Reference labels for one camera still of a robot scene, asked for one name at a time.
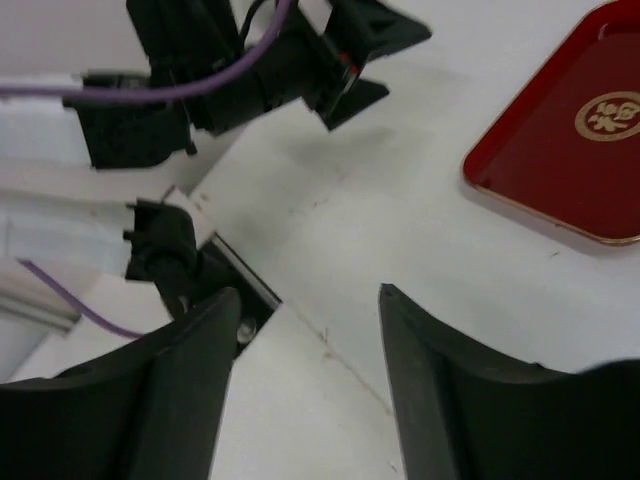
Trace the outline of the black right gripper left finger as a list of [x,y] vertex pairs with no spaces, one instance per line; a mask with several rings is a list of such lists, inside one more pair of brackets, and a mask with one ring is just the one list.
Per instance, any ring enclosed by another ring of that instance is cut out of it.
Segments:
[[240,314],[224,289],[52,378],[2,385],[2,478],[208,478]]

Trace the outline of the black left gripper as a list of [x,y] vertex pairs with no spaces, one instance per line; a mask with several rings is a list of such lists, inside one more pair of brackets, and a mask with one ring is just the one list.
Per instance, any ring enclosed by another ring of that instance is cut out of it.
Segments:
[[[109,90],[186,85],[221,72],[249,50],[227,1],[129,1],[127,12],[147,56],[149,75],[93,73],[86,87]],[[345,50],[355,63],[394,55],[432,37],[430,27],[380,1],[345,1]],[[247,72],[223,87],[186,99],[104,103],[64,99],[79,118],[91,165],[98,170],[146,169],[180,151],[197,152],[193,131],[224,134],[298,98],[328,131],[390,93],[359,79],[346,92],[349,66],[297,6],[269,49]]]

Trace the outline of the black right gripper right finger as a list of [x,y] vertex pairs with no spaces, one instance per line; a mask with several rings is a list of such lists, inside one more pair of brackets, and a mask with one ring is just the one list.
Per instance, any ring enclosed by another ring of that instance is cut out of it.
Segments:
[[392,284],[379,315],[409,479],[635,479],[639,363],[576,373],[494,350]]

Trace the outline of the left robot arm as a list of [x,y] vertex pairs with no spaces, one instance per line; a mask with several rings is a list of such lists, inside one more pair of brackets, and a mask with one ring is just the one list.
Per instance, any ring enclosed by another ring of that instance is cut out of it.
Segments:
[[172,190],[193,190],[249,123],[302,101],[334,130],[385,98],[366,65],[429,40],[431,28],[381,1],[331,1],[314,24],[297,1],[279,1],[257,43],[247,40],[259,4],[237,22],[227,1],[130,1],[126,5],[149,72],[83,74],[77,88],[7,86],[5,107],[38,114],[54,107],[52,130],[35,124],[18,154],[1,156],[1,192],[75,203],[129,203],[137,212],[130,280],[159,288],[171,314],[218,290],[240,293],[238,343],[247,345],[272,307],[221,250],[188,245],[192,224],[146,189],[164,166]]

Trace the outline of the red lacquer tray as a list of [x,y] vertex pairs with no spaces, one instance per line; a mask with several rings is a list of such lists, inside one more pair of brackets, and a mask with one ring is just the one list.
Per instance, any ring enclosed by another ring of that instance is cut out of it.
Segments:
[[597,242],[637,242],[638,2],[587,13],[467,154],[462,176]]

